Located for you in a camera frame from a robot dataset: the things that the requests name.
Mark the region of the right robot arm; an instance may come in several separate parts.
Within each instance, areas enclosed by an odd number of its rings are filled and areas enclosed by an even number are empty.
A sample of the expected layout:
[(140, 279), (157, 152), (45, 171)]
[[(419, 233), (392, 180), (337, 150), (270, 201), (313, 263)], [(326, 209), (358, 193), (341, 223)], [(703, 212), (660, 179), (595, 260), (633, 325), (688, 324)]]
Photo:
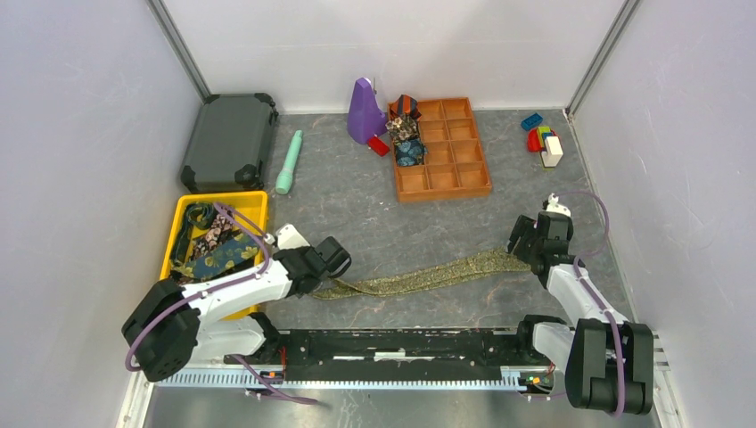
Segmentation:
[(617, 311), (592, 283), (581, 257), (570, 253), (571, 216), (542, 210), (519, 216), (506, 251), (530, 267), (568, 316), (527, 316), (514, 341), (527, 364), (543, 358), (563, 373), (575, 408), (616, 416), (646, 415), (653, 406), (653, 333)]

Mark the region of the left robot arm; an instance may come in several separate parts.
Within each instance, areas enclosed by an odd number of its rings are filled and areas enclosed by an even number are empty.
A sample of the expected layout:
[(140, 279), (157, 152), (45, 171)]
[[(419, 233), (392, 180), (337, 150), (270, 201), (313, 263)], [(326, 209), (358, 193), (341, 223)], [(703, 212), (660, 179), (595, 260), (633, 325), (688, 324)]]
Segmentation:
[(260, 318), (247, 316), (228, 327), (224, 319), (262, 303), (308, 294), (350, 265), (349, 252), (329, 236), (317, 246), (279, 249), (257, 266), (208, 282), (160, 280), (121, 327), (128, 345), (125, 367), (158, 382), (190, 362), (226, 355), (269, 363), (279, 354), (280, 340)]

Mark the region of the olive green leaf-pattern tie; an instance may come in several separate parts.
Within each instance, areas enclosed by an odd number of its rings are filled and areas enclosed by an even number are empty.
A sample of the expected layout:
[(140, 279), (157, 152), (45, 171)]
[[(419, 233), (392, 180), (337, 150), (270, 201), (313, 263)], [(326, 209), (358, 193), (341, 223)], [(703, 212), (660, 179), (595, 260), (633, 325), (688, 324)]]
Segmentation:
[(530, 265), (497, 247), (474, 255), (455, 259), (414, 272), (396, 276), (343, 281), (332, 280), (333, 286), (313, 292), (319, 300), (340, 300), (357, 296), (387, 298), (415, 292), (424, 292), (504, 273), (530, 272)]

